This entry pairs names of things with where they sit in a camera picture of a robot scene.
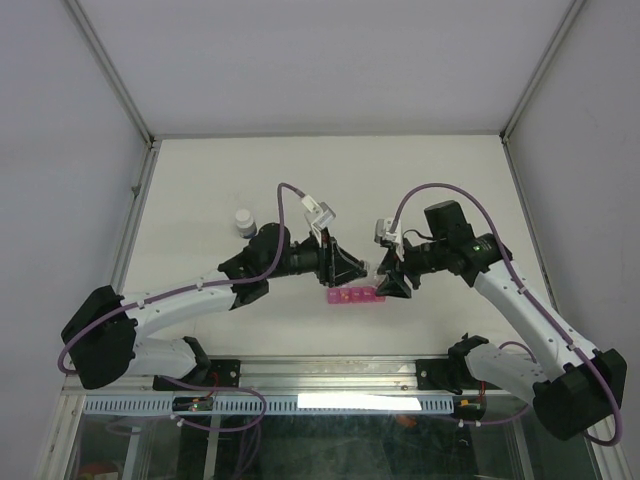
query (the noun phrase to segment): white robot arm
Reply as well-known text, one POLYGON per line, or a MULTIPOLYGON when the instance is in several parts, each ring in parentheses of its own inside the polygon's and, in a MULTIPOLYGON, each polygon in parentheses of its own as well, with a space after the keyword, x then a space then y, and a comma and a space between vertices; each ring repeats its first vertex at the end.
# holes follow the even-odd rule
POLYGON ((425 216, 432 238, 417 246, 403 239, 399 226, 390 233, 389 219, 378 221, 375 239, 387 248, 387 253, 378 270, 385 280, 377 295, 410 298, 407 281, 416 290, 421 275, 448 270, 462 277, 502 313, 537 360, 534 364, 500 350, 487 339, 465 336, 449 349, 444 368, 439 363, 427 371, 430 381, 454 393, 461 393, 463 385, 478 381, 500 387, 532 405, 547 430, 560 439, 568 439, 613 413, 590 367, 595 367, 606 381, 619 407, 626 363, 618 352, 611 349, 602 353, 575 331, 527 285, 505 249, 507 264, 493 234, 474 235, 457 202, 429 207, 425 216), (532 299, 552 317, 555 326, 532 299), (571 344, 559 330, 570 336, 571 344))
POLYGON ((195 338, 150 336, 187 318, 256 301, 269 292, 267 277, 259 280, 267 271, 271 271, 269 279, 314 273, 328 287, 367 275, 366 263, 339 247, 329 234, 328 207, 321 210, 320 221, 310 222, 311 232, 302 243, 291 243, 289 231, 279 224, 264 225, 238 255, 216 271, 168 291, 121 297, 110 285, 94 290, 63 329, 65 350, 60 358, 68 351, 75 367, 69 372, 77 373, 87 389, 103 387, 123 375, 166 376, 206 385, 211 362, 195 338), (279 244, 284 247, 276 258, 279 244))

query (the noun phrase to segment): pink object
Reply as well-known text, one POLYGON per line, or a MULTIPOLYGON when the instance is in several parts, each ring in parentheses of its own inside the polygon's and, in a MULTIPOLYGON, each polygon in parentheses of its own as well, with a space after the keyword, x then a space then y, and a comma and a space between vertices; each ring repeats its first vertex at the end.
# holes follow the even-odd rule
POLYGON ((386 297, 376 297, 375 287, 330 288, 327 290, 327 302, 330 305, 382 303, 386 299, 386 297))
POLYGON ((340 289, 340 303, 351 303, 351 289, 350 288, 341 288, 340 289))
POLYGON ((330 305, 337 305, 340 303, 340 289, 339 288, 330 288, 327 290, 327 302, 330 305))
POLYGON ((362 288, 353 287, 351 288, 351 303, 362 303, 362 288))

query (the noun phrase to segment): white wall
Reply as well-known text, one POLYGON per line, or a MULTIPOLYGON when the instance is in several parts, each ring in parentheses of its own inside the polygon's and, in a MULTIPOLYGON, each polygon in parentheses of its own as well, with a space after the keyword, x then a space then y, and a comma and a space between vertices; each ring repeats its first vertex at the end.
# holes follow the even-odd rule
POLYGON ((108 281, 142 143, 61 2, 0 15, 0 476, 33 475, 60 330, 108 281))
POLYGON ((155 134, 502 128, 570 0, 82 0, 155 134))
POLYGON ((640 3, 592 1, 512 139, 561 311, 629 364, 640 475, 640 3))

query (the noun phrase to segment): small white bottle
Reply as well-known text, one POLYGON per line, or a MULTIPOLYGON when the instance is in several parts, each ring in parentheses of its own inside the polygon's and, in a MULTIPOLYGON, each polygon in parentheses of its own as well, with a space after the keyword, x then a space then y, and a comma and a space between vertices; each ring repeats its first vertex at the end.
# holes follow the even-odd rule
POLYGON ((236 212, 236 228, 242 238, 252 238, 258 233, 253 215, 246 208, 241 208, 236 212))

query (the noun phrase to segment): black bracket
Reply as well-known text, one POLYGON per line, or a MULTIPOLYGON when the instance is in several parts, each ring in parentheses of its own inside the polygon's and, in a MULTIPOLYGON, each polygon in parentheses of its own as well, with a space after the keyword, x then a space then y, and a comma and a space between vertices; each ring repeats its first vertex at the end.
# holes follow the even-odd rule
MULTIPOLYGON (((263 225, 238 255, 218 266, 218 271, 230 279, 246 279, 264 273, 275 258, 279 237, 279 224, 263 225)), ((269 275, 269 279, 315 273, 321 285, 338 287, 367 276, 366 263, 341 248, 326 228, 322 230, 320 243, 311 233, 302 243, 290 243, 290 240, 291 234, 285 227, 280 262, 269 275)), ((236 284, 231 290, 236 294, 232 307, 234 309, 255 302, 269 293, 269 284, 265 279, 260 282, 236 284)))
MULTIPOLYGON (((240 384, 240 360, 221 359, 209 357, 211 366, 207 371, 204 379, 201 381, 189 381, 190 385, 202 387, 237 387, 240 384)), ((153 378, 153 389, 159 392, 175 392, 184 390, 181 387, 165 380, 163 377, 156 376, 153 378)))
MULTIPOLYGON (((462 395, 463 390, 479 390, 480 381, 475 378, 458 379, 455 385, 442 381, 448 378, 451 371, 451 360, 448 358, 424 358, 416 360, 416 379, 418 390, 446 390, 455 395, 462 395)), ((486 390, 500 390, 495 385, 485 382, 486 390)))

